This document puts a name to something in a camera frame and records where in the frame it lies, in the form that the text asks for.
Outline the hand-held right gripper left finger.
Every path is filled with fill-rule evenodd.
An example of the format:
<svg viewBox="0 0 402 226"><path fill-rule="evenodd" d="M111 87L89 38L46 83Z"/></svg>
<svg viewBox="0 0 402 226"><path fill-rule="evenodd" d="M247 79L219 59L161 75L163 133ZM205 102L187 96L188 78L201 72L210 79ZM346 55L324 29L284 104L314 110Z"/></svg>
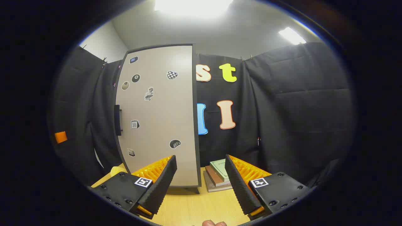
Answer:
<svg viewBox="0 0 402 226"><path fill-rule="evenodd" d="M167 156L134 173L115 166L109 179L89 190L132 214L152 219L158 213L177 171L176 156Z"/></svg>

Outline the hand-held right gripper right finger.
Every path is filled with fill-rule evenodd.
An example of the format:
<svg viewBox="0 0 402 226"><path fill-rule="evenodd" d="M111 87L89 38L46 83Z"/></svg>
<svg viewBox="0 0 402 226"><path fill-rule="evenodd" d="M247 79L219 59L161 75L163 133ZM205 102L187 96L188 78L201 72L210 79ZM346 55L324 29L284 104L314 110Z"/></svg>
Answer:
<svg viewBox="0 0 402 226"><path fill-rule="evenodd" d="M231 155L225 170L237 201L250 220L281 212L311 192L311 188L286 173L268 173Z"/></svg>

